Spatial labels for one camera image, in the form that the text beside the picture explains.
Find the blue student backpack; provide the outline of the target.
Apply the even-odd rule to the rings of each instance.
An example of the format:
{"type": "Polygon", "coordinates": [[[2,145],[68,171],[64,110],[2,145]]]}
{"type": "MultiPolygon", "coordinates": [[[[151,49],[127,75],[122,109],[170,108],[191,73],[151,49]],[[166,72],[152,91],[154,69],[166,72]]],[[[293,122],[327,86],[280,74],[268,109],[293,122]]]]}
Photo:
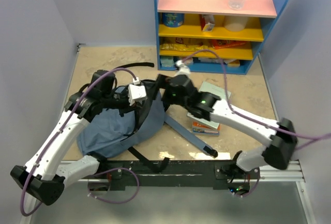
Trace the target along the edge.
{"type": "Polygon", "coordinates": [[[86,94],[80,106],[87,107],[87,115],[93,118],[77,138],[81,153],[113,158],[129,151],[152,172],[162,172],[169,164],[168,157],[164,158],[160,165],[156,165],[134,146],[153,137],[167,124],[203,153],[216,158],[218,152],[215,149],[167,115],[155,82],[156,80],[151,79],[142,80],[147,93],[147,99],[142,103],[145,109],[143,113],[132,111],[120,115],[118,109],[104,109],[103,99],[113,92],[128,94],[128,86],[119,86],[113,73],[109,74],[106,70],[96,71],[91,82],[78,91],[78,96],[86,94]]]}

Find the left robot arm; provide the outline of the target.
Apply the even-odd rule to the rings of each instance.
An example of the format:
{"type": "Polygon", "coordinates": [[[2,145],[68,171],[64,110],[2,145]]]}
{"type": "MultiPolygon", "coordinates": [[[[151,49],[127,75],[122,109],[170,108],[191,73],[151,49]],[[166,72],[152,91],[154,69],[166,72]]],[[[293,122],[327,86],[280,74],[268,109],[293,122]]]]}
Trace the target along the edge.
{"type": "Polygon", "coordinates": [[[145,98],[144,86],[129,69],[98,70],[91,83],[69,98],[57,125],[36,154],[25,165],[11,170],[11,177],[22,190],[20,207],[24,207],[26,195],[49,206],[76,181],[90,175],[103,178],[107,166],[96,155],[85,155],[67,166],[61,166],[61,161],[78,135],[103,109],[136,106],[145,98]],[[114,97],[112,88],[117,71],[126,71],[132,76],[128,96],[122,99],[114,97]]]}

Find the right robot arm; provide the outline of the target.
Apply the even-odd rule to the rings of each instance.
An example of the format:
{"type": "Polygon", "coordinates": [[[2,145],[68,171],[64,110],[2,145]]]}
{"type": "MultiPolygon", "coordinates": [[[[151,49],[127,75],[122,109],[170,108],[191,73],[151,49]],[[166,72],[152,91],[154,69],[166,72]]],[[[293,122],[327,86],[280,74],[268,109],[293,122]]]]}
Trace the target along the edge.
{"type": "Polygon", "coordinates": [[[241,179],[265,165],[278,170],[288,168],[298,143],[289,119],[277,121],[244,111],[217,95],[198,91],[184,74],[174,77],[159,74],[156,87],[164,89],[163,102],[181,106],[196,118],[227,125],[261,143],[258,148],[236,154],[235,163],[230,166],[234,178],[241,179]]]}

